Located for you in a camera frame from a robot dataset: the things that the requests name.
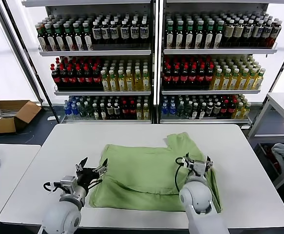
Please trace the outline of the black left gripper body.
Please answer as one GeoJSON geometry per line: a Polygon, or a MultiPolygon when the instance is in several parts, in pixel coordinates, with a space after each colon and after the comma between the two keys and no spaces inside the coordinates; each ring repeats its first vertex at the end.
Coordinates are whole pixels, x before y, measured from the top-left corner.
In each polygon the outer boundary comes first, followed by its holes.
{"type": "Polygon", "coordinates": [[[91,188],[102,182],[102,179],[100,179],[101,175],[95,168],[78,168],[76,175],[78,186],[85,189],[86,194],[88,194],[91,188]]]}

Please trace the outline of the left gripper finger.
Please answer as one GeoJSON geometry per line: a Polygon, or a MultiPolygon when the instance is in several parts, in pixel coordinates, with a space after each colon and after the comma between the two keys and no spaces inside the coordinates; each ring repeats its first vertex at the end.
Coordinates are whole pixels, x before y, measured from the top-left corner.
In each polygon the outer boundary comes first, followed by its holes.
{"type": "Polygon", "coordinates": [[[93,173],[96,177],[101,177],[107,171],[108,159],[105,159],[101,166],[93,169],[93,173]]]}
{"type": "Polygon", "coordinates": [[[79,173],[83,170],[86,162],[87,162],[88,158],[85,157],[84,159],[82,159],[78,164],[76,164],[76,172],[79,173]]]}

